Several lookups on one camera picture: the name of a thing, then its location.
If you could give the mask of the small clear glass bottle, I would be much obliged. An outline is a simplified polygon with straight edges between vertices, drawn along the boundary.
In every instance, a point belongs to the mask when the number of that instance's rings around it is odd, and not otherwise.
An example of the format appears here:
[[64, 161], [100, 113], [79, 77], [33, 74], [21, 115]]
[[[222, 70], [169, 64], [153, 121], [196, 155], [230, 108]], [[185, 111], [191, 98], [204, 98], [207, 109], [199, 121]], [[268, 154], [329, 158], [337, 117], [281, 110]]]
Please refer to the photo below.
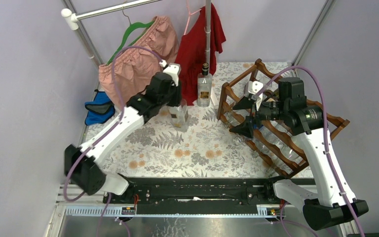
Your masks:
[[245, 121], [245, 117], [234, 112], [228, 106], [224, 106], [223, 115], [221, 115], [221, 121], [228, 127], [235, 127], [242, 124]]

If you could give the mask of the clear square liquor bottle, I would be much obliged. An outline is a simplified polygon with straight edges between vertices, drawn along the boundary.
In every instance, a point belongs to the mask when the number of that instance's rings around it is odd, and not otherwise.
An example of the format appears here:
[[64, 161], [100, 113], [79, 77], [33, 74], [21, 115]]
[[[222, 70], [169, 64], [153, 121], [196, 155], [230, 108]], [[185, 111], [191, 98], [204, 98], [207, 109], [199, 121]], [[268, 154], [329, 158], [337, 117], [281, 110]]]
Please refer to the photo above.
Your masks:
[[169, 113], [171, 116], [171, 122], [175, 129], [181, 132], [188, 130], [188, 105], [185, 99], [180, 101], [180, 104], [176, 107], [169, 107]]

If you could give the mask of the small clear bottle bluish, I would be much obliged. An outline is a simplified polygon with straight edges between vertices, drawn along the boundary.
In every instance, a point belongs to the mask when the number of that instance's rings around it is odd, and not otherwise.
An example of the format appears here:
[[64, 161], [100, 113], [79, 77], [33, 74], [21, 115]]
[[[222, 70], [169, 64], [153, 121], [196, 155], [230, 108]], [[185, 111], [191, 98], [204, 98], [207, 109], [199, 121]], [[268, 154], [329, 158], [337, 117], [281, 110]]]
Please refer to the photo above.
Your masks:
[[236, 144], [247, 145], [253, 157], [259, 160], [267, 177], [293, 177], [308, 167], [308, 163], [289, 145], [266, 127], [259, 129], [259, 138], [235, 134]]

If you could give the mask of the clear glass wine bottle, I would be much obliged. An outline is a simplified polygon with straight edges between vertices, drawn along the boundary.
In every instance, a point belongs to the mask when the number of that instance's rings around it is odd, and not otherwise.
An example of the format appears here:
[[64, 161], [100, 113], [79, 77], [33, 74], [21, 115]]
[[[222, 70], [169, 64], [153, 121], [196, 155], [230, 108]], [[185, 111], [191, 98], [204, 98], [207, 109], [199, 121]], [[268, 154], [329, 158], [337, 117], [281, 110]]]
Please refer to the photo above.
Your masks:
[[[285, 133], [286, 135], [288, 135], [292, 142], [298, 147], [298, 148], [302, 148], [302, 145], [301, 145], [301, 141], [295, 137], [295, 138], [292, 138], [292, 135], [283, 127], [283, 125], [280, 125], [280, 124], [276, 124], [275, 125], [276, 129], [279, 130], [280, 132], [282, 133]], [[290, 148], [282, 139], [280, 139], [281, 142], [278, 142], [278, 144], [276, 144], [282, 154], [289, 160], [295, 160], [295, 159], [303, 159], [303, 157], [301, 157], [299, 154], [297, 154], [292, 148]]]

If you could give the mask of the dark green wine bottle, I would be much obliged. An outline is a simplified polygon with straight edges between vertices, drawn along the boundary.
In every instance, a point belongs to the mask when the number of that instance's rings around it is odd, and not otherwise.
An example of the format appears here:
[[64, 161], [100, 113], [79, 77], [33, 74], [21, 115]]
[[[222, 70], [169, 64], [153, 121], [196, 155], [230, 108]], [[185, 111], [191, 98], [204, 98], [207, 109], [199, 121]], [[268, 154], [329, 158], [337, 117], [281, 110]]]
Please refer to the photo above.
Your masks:
[[276, 89], [274, 91], [271, 91], [271, 90], [266, 90], [264, 92], [264, 99], [263, 101], [264, 102], [272, 102], [272, 101], [278, 101], [279, 99], [279, 90]]

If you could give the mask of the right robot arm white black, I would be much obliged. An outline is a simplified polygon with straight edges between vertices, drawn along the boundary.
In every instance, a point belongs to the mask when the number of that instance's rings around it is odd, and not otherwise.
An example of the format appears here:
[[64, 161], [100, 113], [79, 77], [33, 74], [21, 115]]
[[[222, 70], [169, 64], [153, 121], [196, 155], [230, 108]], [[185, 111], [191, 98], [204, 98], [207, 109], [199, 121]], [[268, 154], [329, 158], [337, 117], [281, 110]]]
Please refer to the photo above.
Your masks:
[[263, 190], [264, 199], [276, 203], [283, 199], [304, 215], [313, 230], [321, 230], [362, 216], [369, 210], [365, 200], [357, 199], [347, 184], [331, 145], [323, 110], [306, 102], [300, 78], [283, 78], [278, 83], [276, 101], [262, 100], [263, 84], [249, 81], [244, 95], [233, 108], [250, 109], [244, 122], [231, 132], [253, 138], [264, 121], [281, 120], [299, 141], [312, 171], [317, 191], [310, 192], [289, 179], [281, 179]]

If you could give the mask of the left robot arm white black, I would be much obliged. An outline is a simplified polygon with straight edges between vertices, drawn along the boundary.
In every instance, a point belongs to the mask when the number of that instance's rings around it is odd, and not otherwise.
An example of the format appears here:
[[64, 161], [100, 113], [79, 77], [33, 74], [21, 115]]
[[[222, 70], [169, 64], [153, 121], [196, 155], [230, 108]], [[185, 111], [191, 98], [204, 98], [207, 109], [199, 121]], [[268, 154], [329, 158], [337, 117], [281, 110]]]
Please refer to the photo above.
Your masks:
[[127, 179], [104, 172], [100, 163], [121, 141], [155, 117], [162, 107], [176, 107], [181, 98], [179, 72], [175, 68], [157, 72], [145, 91], [132, 96], [123, 111], [100, 133], [78, 147], [69, 145], [65, 148], [65, 183], [72, 181], [89, 196], [102, 191], [114, 194], [122, 203], [129, 202], [133, 190]]

